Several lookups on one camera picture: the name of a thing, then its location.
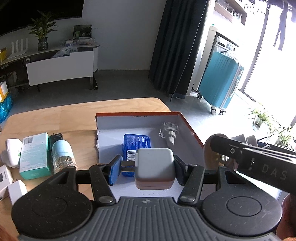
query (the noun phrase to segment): suitcase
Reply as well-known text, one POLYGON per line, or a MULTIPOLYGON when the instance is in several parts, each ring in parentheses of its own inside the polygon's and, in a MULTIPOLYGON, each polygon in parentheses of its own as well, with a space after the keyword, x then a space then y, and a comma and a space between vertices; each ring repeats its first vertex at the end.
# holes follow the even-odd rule
POLYGON ((212 105, 211 113, 216 108, 224 115, 231 98, 238 86, 244 68, 231 53, 214 52, 200 83, 197 97, 212 105))

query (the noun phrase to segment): dark curtain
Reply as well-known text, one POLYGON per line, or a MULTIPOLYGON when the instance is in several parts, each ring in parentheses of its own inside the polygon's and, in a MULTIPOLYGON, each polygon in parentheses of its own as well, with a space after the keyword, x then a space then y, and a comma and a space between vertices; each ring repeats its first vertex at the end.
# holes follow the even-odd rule
POLYGON ((184 98, 205 25, 207 0, 167 0, 149 70, 156 89, 184 98))

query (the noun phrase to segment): television screen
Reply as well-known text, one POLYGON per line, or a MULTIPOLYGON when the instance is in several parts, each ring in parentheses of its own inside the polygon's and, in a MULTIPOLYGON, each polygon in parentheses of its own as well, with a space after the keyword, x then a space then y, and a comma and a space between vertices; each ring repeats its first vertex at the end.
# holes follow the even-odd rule
POLYGON ((54 19, 80 18, 84 0, 1 0, 0 36, 24 28, 38 18, 38 11, 51 12, 54 19))

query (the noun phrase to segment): tile floor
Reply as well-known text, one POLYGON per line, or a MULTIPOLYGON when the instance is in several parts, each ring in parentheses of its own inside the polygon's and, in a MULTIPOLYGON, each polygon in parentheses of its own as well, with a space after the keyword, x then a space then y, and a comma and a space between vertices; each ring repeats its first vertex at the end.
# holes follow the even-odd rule
POLYGON ((156 97, 161 99, 172 111, 180 111, 193 127, 202 142, 215 133, 228 137, 245 134, 252 135, 252 121, 246 113, 250 105, 238 95, 234 95, 225 115, 212 115, 210 105, 205 99, 198 100, 192 92, 185 99, 170 98, 154 89, 148 79, 147 71, 98 71, 95 73, 99 89, 89 89, 89 79, 63 80, 30 87, 20 94, 9 115, 61 106, 67 104, 110 100, 156 97))

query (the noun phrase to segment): circular black disc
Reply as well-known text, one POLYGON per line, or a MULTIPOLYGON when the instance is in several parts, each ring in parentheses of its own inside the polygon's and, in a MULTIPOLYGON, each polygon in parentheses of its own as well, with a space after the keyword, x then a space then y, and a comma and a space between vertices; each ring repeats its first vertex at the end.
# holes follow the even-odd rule
POLYGON ((273 231, 282 216, 279 202, 257 187, 231 185, 233 188, 220 189, 204 199, 205 219, 235 236, 254 237, 273 231))
POLYGON ((12 208, 12 220, 20 234, 51 239, 82 227, 92 213, 91 201, 62 185, 48 185, 42 192, 20 198, 12 208))

